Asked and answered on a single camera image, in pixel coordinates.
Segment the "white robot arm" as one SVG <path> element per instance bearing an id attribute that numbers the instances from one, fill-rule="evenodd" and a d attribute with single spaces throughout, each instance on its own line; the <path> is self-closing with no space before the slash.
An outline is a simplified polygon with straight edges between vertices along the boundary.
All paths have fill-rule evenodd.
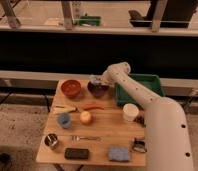
<path id="1" fill-rule="evenodd" d="M 130 71 L 127 62 L 111 64 L 102 81 L 118 83 L 145 111 L 147 171 L 195 171 L 183 108 L 132 79 Z"/>

